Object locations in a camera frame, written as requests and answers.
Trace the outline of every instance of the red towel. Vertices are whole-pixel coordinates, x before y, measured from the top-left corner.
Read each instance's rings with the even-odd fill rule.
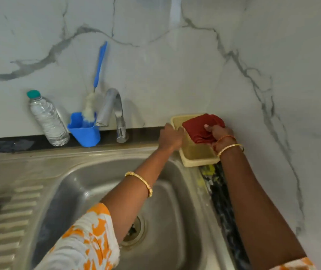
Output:
[[[191,140],[196,144],[216,142],[217,140],[213,137],[212,133],[205,130],[205,124],[209,126],[219,125],[223,128],[225,127],[224,121],[214,114],[203,114],[199,117],[191,118],[190,120],[183,122],[182,126],[189,134]]]

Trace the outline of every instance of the drain strainer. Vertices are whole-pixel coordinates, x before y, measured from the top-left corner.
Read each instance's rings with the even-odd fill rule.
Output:
[[[129,229],[127,235],[124,237],[121,245],[128,247],[134,245],[142,239],[145,231],[145,223],[143,218],[137,216],[132,227]]]

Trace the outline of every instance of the chrome faucet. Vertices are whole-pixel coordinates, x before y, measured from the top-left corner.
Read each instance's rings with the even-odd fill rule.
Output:
[[[115,120],[117,122],[117,142],[124,143],[127,141],[128,136],[126,131],[126,122],[123,117],[122,99],[117,89],[108,89],[105,94],[103,107],[98,112],[95,125],[99,127],[108,127],[113,108]]]

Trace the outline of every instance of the orange and white sleeve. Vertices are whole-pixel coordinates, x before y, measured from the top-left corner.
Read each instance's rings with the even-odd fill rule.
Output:
[[[111,270],[119,255],[109,210],[98,203],[64,233],[34,270]]]
[[[317,270],[314,264],[307,257],[296,259],[283,265],[276,266],[270,270]]]

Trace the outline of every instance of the plastic water bottle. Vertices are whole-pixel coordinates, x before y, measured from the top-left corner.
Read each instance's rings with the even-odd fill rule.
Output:
[[[37,90],[28,91],[27,96],[29,97],[29,109],[42,127],[49,143],[53,146],[66,144],[69,141],[69,133],[60,120],[54,105],[42,97]]]

